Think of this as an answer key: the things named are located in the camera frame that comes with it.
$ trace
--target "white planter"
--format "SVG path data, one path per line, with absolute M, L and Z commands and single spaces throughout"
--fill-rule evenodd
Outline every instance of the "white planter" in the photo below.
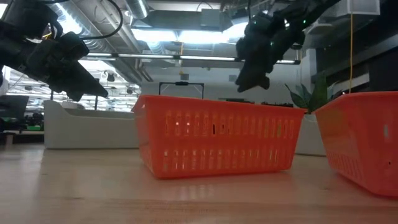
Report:
M 326 155 L 318 127 L 317 117 L 315 115 L 304 115 L 295 153 L 311 156 Z

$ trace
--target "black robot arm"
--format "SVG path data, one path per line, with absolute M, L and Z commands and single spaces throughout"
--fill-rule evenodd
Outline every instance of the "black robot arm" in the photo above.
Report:
M 73 32 L 62 36 L 57 14 L 45 2 L 55 1 L 9 2 L 0 21 L 0 67 L 48 83 L 50 89 L 65 91 L 75 101 L 83 94 L 107 97 L 108 92 L 78 62 L 89 53 L 84 41 Z M 43 39 L 49 24 L 52 35 Z
M 297 0 L 273 16 L 260 12 L 244 31 L 245 36 L 236 44 L 239 59 L 245 59 L 236 84 L 238 91 L 255 86 L 268 89 L 271 73 L 278 60 L 295 43 L 302 45 L 304 29 L 313 24 L 327 9 L 341 0 Z

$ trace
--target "cable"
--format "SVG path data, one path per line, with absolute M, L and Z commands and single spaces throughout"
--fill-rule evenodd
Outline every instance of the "cable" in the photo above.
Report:
M 55 4 L 55 3 L 63 3 L 63 2 L 67 2 L 69 0 L 44 0 L 41 1 L 44 4 Z
M 45 40 L 47 40 L 49 37 L 51 38 L 52 33 L 49 34 L 45 34 L 42 38 L 44 38 Z
M 98 40 L 98 39 L 105 39 L 108 37 L 112 37 L 113 35 L 117 34 L 119 32 L 120 29 L 122 29 L 123 26 L 123 12 L 120 9 L 120 7 L 113 1 L 113 0 L 108 0 L 109 3 L 111 3 L 116 10 L 118 11 L 119 15 L 120 15 L 120 23 L 118 28 L 116 28 L 112 33 L 110 34 L 106 34 L 106 35 L 101 35 L 101 36 L 97 36 L 97 37 L 81 37 L 81 40 Z
M 50 27 L 51 27 L 51 36 L 50 36 L 50 38 L 51 38 L 51 39 L 54 39 L 54 38 L 55 38 L 55 29 L 54 29 L 54 25 L 53 25 L 53 24 L 50 24 Z
M 201 1 L 197 7 L 197 11 L 199 10 L 199 6 L 201 6 L 203 3 L 207 4 L 208 6 L 210 6 L 211 9 L 213 9 L 213 6 L 211 6 L 211 4 L 209 4 L 208 2 L 205 2 L 205 1 Z
M 55 40 L 58 40 L 59 38 L 61 38 L 61 35 L 63 34 L 63 28 L 58 21 L 55 21 L 53 25 L 57 29 L 57 34 L 55 36 Z
M 250 10 L 251 0 L 248 0 L 248 14 L 249 14 L 249 22 L 251 22 L 251 10 Z

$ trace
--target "wooden table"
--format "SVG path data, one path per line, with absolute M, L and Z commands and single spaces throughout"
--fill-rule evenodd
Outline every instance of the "wooden table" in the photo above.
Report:
M 398 223 L 374 196 L 296 156 L 288 172 L 156 180 L 138 150 L 0 151 L 0 223 Z

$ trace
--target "orange plastic basket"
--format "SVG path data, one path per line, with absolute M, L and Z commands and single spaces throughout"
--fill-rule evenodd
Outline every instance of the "orange plastic basket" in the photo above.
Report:
M 287 170 L 304 110 L 143 95 L 141 158 L 158 178 Z
M 369 191 L 398 196 L 398 92 L 354 93 L 316 110 L 330 166 Z

